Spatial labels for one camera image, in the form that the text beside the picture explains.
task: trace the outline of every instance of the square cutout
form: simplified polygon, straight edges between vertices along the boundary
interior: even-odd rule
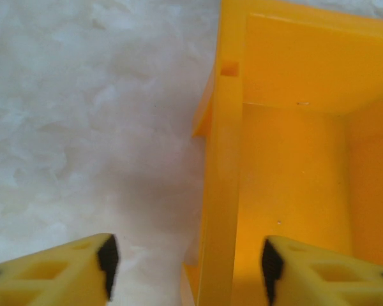
[[[37,290],[2,290],[0,291],[0,306],[26,306],[38,295]]]
[[[361,282],[362,278],[349,267],[340,263],[317,263],[311,266],[326,282]]]
[[[296,247],[295,245],[290,245],[288,247],[291,251],[294,251],[294,252],[306,252],[305,249],[301,248],[301,247]]]
[[[18,279],[55,279],[68,266],[65,261],[43,261],[33,264]]]
[[[73,250],[84,250],[91,246],[90,242],[84,242],[82,244],[78,244],[74,247],[72,247]]]
[[[345,293],[343,299],[350,306],[383,306],[383,294],[381,293]]]

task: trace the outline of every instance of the white marble surface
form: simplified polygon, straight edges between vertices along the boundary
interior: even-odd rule
[[[383,18],[383,0],[296,1]],[[0,0],[0,261],[98,232],[113,305],[180,305],[219,0]]]

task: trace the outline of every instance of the yellow plastic box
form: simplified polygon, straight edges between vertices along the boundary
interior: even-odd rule
[[[108,233],[0,263],[0,306],[106,306],[118,264]]]
[[[383,266],[278,236],[261,263],[270,306],[383,306]]]
[[[184,306],[266,305],[268,235],[383,265],[383,20],[223,0],[195,135],[206,184]]]

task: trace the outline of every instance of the small hole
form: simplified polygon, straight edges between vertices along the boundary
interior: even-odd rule
[[[383,306],[383,294],[357,291],[345,293],[343,299],[350,306]]]
[[[37,263],[24,271],[19,279],[55,279],[67,266],[68,263],[62,261]]]
[[[304,249],[302,249],[302,248],[300,248],[300,247],[296,247],[296,246],[294,246],[294,245],[290,245],[290,246],[289,246],[289,249],[292,250],[292,251],[294,251],[294,252],[305,252]]]
[[[84,250],[84,249],[87,249],[90,245],[91,245],[90,242],[85,242],[85,243],[83,243],[83,244],[78,244],[78,245],[76,245],[76,246],[73,247],[72,249],[73,249],[73,250]]]
[[[327,282],[359,282],[362,278],[347,266],[339,263],[319,263],[312,269]]]
[[[26,306],[39,294],[37,290],[3,290],[0,292],[0,305]]]
[[[235,61],[222,61],[221,74],[225,77],[238,77],[239,63]]]

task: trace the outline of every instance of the yellow plastic piece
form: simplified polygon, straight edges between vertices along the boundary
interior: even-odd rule
[[[113,235],[99,234],[0,264],[0,306],[102,306],[117,265]]]
[[[383,306],[383,266],[283,237],[262,263],[272,306]]]
[[[183,305],[265,305],[268,235],[383,265],[383,20],[223,0],[194,122],[206,183]]]

